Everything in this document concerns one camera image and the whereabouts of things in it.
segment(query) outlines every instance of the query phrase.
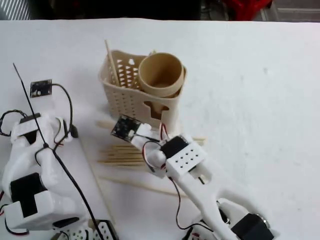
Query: perforated bracket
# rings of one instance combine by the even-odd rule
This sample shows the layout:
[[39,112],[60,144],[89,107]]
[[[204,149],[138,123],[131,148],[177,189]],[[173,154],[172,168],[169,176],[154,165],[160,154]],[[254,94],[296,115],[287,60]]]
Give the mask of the perforated bracket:
[[170,175],[179,178],[206,159],[206,152],[192,142],[166,161],[166,169]]

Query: white plastic basket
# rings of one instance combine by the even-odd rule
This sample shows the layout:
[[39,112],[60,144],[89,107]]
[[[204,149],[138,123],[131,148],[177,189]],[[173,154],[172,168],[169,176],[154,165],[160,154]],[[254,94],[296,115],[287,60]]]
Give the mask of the white plastic basket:
[[[138,68],[146,56],[132,55],[118,50],[112,50],[111,54],[116,73],[113,71],[108,55],[99,71],[99,79],[103,83],[111,115],[114,118],[127,115],[155,128],[158,128],[162,122],[169,132],[174,131],[182,88],[171,98],[145,93],[141,91],[138,81]],[[116,85],[115,74],[120,86]],[[184,68],[184,79],[186,74],[187,71]],[[161,114],[153,110],[152,103],[163,105]]]

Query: white tablecloth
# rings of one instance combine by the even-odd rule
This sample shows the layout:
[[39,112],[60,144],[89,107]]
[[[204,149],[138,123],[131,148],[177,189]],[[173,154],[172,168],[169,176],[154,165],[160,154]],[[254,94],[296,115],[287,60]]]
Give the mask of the white tablecloth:
[[[209,156],[268,208],[279,240],[319,237],[320,24],[0,21],[0,33],[0,112],[30,112],[12,62],[27,86],[43,79],[63,84],[88,160],[97,160],[98,150],[111,143],[108,131],[95,127],[95,120],[106,117],[107,100],[97,76],[106,56],[104,39],[112,49],[132,54],[155,49],[176,55],[188,70],[179,103],[184,131],[208,138]],[[68,117],[67,99],[61,96],[53,93],[55,108]],[[10,123],[5,125],[10,130]],[[108,218],[80,143],[64,151],[94,213]],[[0,138],[0,152],[3,168],[10,153],[5,137]],[[108,168],[105,174],[167,184],[148,173]],[[120,239],[175,240],[184,235],[175,225],[176,197],[110,182],[100,187],[107,193]],[[181,224],[189,224],[197,212],[184,199]],[[9,239],[1,222],[0,229]],[[32,234],[29,239],[44,239]]]

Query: beige cup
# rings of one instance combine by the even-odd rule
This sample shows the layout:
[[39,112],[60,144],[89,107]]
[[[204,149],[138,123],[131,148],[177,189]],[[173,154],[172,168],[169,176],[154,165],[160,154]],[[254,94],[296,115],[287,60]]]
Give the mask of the beige cup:
[[[144,92],[162,98],[172,98],[184,83],[184,67],[180,60],[169,53],[154,53],[139,65],[139,83]],[[157,113],[163,105],[153,103]]]

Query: black cable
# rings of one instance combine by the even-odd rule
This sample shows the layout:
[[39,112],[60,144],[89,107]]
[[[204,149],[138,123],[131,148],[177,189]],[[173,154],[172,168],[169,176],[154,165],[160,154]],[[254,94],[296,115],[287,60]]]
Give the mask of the black cable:
[[74,179],[74,177],[71,175],[71,173],[69,172],[69,170],[67,169],[67,167],[65,166],[65,164],[63,163],[63,161],[61,160],[61,158],[58,156],[56,150],[58,148],[58,146],[62,143],[62,141],[68,137],[68,134],[71,132],[72,130],[72,125],[73,125],[73,113],[74,113],[74,110],[73,110],[73,105],[72,105],[72,101],[71,101],[71,97],[69,95],[69,93],[67,92],[67,90],[60,84],[57,84],[57,83],[53,83],[52,86],[58,86],[60,88],[62,88],[62,90],[65,92],[68,100],[69,100],[69,105],[70,105],[70,123],[69,123],[69,129],[68,131],[65,133],[65,135],[63,136],[63,138],[60,139],[60,141],[58,141],[55,145],[55,147],[52,149],[52,152],[53,152],[53,155],[54,157],[56,158],[56,160],[58,161],[58,163],[61,165],[61,167],[63,168],[64,172],[66,173],[66,175],[69,177],[69,179],[71,180],[71,182],[73,183],[73,185],[75,186],[75,188],[78,190],[86,208],[88,209],[88,212],[90,214],[90,217],[92,219],[92,222],[93,222],[93,225],[99,235],[99,237],[101,238],[101,240],[104,240],[104,236],[102,235],[100,229],[99,229],[99,226],[98,226],[98,223],[97,223],[97,220],[94,216],[94,213],[92,212],[91,210],[91,207],[84,195],[84,193],[82,192],[81,188],[79,187],[77,181]]
[[71,101],[71,97],[70,97],[68,91],[67,91],[62,85],[60,85],[60,84],[58,84],[58,83],[53,83],[53,84],[51,84],[51,85],[52,85],[52,86],[58,86],[58,87],[60,87],[60,88],[64,91],[64,93],[66,94],[66,96],[67,96],[67,98],[68,98],[68,100],[69,100],[69,105],[70,105],[70,123],[69,123],[69,129],[68,129],[68,131],[65,133],[65,135],[63,136],[63,138],[61,138],[60,141],[58,141],[58,142],[55,144],[55,147],[53,148],[53,150],[56,151],[57,148],[58,148],[58,146],[62,143],[62,141],[63,141],[66,137],[68,137],[69,133],[70,133],[71,130],[72,130],[72,124],[73,124],[73,118],[74,118],[74,108],[73,108],[72,101]]
[[5,119],[5,116],[7,114],[10,114],[10,113],[18,113],[18,114],[21,114],[23,116],[23,118],[26,118],[28,115],[25,114],[23,111],[20,111],[20,110],[17,110],[17,109],[13,109],[13,110],[9,110],[9,111],[6,111],[4,114],[2,114],[1,118],[0,118],[0,135],[2,136],[5,136],[5,137],[10,137],[11,136],[11,132],[9,134],[7,133],[4,133],[2,132],[2,124],[4,122],[4,119]]
[[202,179],[201,177],[198,177],[198,179],[200,180],[200,182],[201,182],[203,185],[206,184],[205,181],[203,181],[203,179]]
[[4,209],[5,206],[8,206],[8,204],[3,204],[3,205],[0,207],[0,216],[3,214],[3,213],[2,213],[2,210]]
[[187,229],[189,229],[189,228],[191,228],[193,226],[201,226],[201,227],[209,230],[210,232],[213,232],[210,228],[208,228],[208,227],[206,227],[206,226],[204,226],[202,224],[199,224],[199,223],[193,223],[193,224],[191,224],[191,225],[189,225],[187,227],[180,226],[179,221],[178,221],[178,215],[179,215],[179,211],[180,211],[180,207],[181,207],[181,196],[180,196],[180,192],[179,192],[177,184],[174,182],[174,180],[171,177],[169,177],[169,180],[173,183],[173,185],[175,187],[175,190],[178,193],[178,198],[179,198],[178,209],[177,209],[176,215],[175,215],[175,222],[176,222],[176,225],[178,226],[178,228],[181,229],[181,230],[187,230]]
[[69,240],[69,235],[65,231],[60,231],[61,234],[64,234],[66,236],[66,239]]
[[28,104],[29,104],[30,109],[31,109],[31,112],[32,112],[32,116],[33,116],[33,118],[34,118],[34,120],[35,120],[36,126],[37,126],[37,128],[38,128],[38,130],[39,130],[39,132],[40,132],[41,138],[42,138],[42,140],[43,140],[43,147],[45,147],[45,146],[47,146],[48,144],[46,143],[46,140],[45,140],[45,138],[44,138],[44,136],[43,136],[43,134],[42,134],[42,132],[41,132],[41,129],[40,129],[38,120],[37,120],[36,115],[35,115],[35,112],[34,112],[34,109],[33,109],[32,105],[31,105],[30,99],[29,99],[29,97],[28,97],[25,84],[24,84],[24,82],[22,81],[22,78],[20,77],[20,74],[19,74],[19,72],[18,72],[18,70],[17,70],[17,68],[16,68],[15,63],[13,63],[13,66],[14,66],[14,69],[15,69],[15,71],[16,71],[16,74],[18,75],[18,77],[19,77],[19,79],[20,79],[20,82],[21,82],[21,84],[22,84],[25,97],[26,97],[26,99],[27,99],[27,101],[28,101]]
[[149,136],[143,136],[143,135],[140,135],[140,134],[137,134],[137,133],[135,133],[134,136],[142,137],[142,138],[148,139],[148,140],[150,140],[152,142],[157,142],[157,143],[160,142],[159,139],[155,139],[155,138],[149,137]]
[[57,118],[57,117],[56,117],[56,119],[59,121],[59,129],[58,129],[58,131],[56,132],[56,135],[54,136],[54,139],[53,139],[53,142],[54,142],[55,144],[57,144],[56,138],[57,138],[57,136],[58,136],[58,134],[59,134],[59,132],[60,132],[60,130],[61,130],[61,121],[60,121],[59,118]]
[[5,225],[5,229],[12,235],[15,235],[15,236],[26,236],[26,235],[29,235],[29,230],[26,230],[24,232],[14,232],[14,231],[10,230],[10,228],[7,225],[6,218],[4,218],[4,225]]

